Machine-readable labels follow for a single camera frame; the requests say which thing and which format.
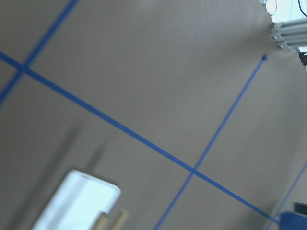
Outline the blue microfiber towel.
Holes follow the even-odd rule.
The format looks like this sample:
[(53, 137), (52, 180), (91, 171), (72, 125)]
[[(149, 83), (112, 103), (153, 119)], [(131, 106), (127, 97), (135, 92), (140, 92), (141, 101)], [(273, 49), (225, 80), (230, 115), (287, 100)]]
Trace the blue microfiber towel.
[(307, 230), (307, 216), (287, 211), (280, 215), (280, 230)]

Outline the white towel rack with wooden bars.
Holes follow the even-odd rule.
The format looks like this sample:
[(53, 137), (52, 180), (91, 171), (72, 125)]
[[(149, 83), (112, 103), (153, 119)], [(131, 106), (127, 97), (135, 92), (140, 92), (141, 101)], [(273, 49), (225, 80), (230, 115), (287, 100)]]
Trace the white towel rack with wooden bars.
[(121, 190), (82, 171), (70, 170), (38, 216), (32, 230), (89, 230), (110, 214)]

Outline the aluminium extrusion post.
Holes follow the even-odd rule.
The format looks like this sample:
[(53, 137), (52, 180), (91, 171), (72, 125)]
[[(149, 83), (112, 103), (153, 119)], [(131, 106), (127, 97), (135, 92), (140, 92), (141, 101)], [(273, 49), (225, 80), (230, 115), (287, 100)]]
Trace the aluminium extrusion post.
[(270, 36), (281, 49), (295, 49), (307, 46), (307, 19), (274, 23)]

